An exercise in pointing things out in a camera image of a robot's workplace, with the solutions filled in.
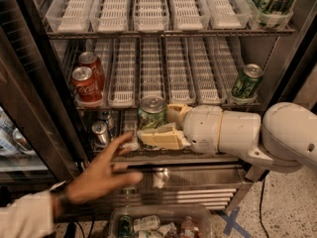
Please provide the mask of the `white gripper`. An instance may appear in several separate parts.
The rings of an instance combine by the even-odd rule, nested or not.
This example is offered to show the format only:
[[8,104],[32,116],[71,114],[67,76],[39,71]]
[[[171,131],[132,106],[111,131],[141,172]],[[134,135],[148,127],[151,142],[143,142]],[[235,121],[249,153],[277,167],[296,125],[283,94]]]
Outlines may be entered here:
[[137,136],[145,145],[159,149],[181,150],[190,146],[195,153],[216,154],[222,115],[219,106],[200,105],[192,109],[186,104],[168,104],[168,124],[139,130]]

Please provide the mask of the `white sleeved forearm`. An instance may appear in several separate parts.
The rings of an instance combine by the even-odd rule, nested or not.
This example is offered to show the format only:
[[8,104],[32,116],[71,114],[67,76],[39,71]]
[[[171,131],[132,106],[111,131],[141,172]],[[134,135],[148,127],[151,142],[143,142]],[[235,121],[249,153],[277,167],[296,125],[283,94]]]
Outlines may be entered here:
[[65,210],[64,194],[44,190],[0,208],[0,238],[45,238]]

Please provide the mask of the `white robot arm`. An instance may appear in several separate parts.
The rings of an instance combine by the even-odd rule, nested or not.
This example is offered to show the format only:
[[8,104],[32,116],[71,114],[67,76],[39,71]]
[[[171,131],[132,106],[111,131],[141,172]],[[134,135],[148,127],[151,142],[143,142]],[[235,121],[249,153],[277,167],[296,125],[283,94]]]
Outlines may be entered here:
[[171,104],[165,125],[137,135],[155,148],[230,154],[279,173],[293,173],[303,166],[317,169],[317,116],[295,103],[276,103],[264,115]]

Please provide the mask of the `person's hand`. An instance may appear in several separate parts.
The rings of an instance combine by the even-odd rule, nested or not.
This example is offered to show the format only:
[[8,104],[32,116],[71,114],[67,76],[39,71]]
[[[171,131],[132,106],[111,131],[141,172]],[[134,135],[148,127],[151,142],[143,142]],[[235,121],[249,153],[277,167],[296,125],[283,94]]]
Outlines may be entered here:
[[125,164],[112,165],[116,155],[124,155],[130,151],[122,148],[132,140],[131,132],[125,133],[113,140],[88,166],[88,168],[66,187],[66,195],[73,205],[83,204],[98,199],[107,193],[130,185],[143,179],[140,172],[125,173]]

